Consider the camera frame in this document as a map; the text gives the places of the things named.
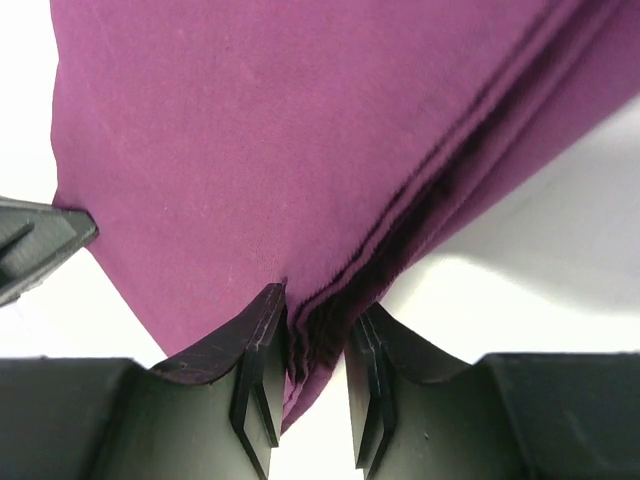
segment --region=purple cloth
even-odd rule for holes
[[[403,268],[640,90],[640,3],[52,0],[56,204],[167,354],[287,282],[285,428]]]

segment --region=black plastic part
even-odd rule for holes
[[[284,391],[284,287],[145,370],[0,360],[0,478],[267,478]]]
[[[640,355],[448,355],[379,304],[346,350],[368,480],[640,478]]]
[[[0,197],[0,306],[39,285],[97,234],[84,212]]]

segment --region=purple fabric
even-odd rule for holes
[[[355,316],[640,90],[640,3],[52,0],[56,204],[167,354],[287,282],[285,428]]]

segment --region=fabric fold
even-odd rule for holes
[[[640,90],[635,2],[51,5],[56,204],[167,354],[285,281],[285,429],[404,268]]]

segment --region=white background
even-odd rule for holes
[[[0,195],[49,203],[57,62],[47,0],[0,0]],[[405,272],[383,304],[467,361],[490,351],[640,348],[640,101]],[[163,354],[78,253],[0,309],[0,356]],[[344,369],[274,451],[271,477],[359,479]]]

